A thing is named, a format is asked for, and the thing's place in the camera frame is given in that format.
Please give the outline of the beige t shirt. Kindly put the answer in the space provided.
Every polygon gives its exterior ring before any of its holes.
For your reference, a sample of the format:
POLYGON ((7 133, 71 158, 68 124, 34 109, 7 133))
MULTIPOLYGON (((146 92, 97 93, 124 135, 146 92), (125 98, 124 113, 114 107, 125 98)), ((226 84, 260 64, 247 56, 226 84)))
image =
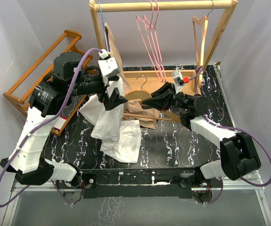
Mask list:
POLYGON ((160 111, 153 108, 148 110, 142 108, 139 101, 144 100, 146 98, 150 98, 151 95, 148 93, 148 91, 145 91, 143 89, 131 88, 130 84, 128 83, 124 75, 121 56, 116 47, 114 36, 108 24, 105 24, 105 31, 107 33, 109 41, 110 53, 116 59, 118 66, 120 68, 119 77, 123 81, 124 97, 128 100, 128 102, 124 104, 123 120, 125 121, 139 120, 141 127, 148 129, 156 129, 157 127, 156 120, 160 116, 160 111))

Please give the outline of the white t shirt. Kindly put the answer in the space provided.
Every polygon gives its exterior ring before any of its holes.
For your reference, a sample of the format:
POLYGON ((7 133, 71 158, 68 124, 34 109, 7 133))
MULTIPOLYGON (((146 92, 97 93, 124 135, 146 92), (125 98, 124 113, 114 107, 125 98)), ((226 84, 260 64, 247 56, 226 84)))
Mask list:
POLYGON ((138 161, 142 140, 139 120, 123 120, 124 105, 107 111, 93 95, 80 108, 82 116, 94 126, 91 137, 102 141, 99 150, 121 163, 138 161))

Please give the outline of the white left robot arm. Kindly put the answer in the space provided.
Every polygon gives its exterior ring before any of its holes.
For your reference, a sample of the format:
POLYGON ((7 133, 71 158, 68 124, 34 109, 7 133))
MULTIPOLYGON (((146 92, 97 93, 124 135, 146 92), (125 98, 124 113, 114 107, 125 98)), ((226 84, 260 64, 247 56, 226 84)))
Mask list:
POLYGON ((110 81, 118 81, 120 68, 106 50, 98 51, 98 66, 83 67, 87 54, 64 52, 54 59, 53 70, 35 86, 23 131, 10 157, 0 161, 3 172, 15 173, 22 185, 39 186, 49 180, 81 185, 82 172, 71 163, 57 163, 41 157, 49 134, 72 97, 97 95, 109 111, 126 102, 114 89, 108 94, 110 81))

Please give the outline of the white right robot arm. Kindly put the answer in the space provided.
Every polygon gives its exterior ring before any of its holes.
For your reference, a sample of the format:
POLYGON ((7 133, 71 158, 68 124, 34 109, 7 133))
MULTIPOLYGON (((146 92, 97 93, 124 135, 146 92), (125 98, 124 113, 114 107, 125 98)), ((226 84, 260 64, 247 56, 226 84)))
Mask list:
POLYGON ((210 161, 195 169, 195 183, 207 186, 212 178, 239 179, 261 167, 253 139, 245 132, 237 133, 205 119, 208 111, 207 98, 196 94, 176 92, 173 83, 166 82, 142 103, 159 111, 176 106, 185 109, 180 114, 181 124, 196 132, 220 149, 220 159, 210 161))

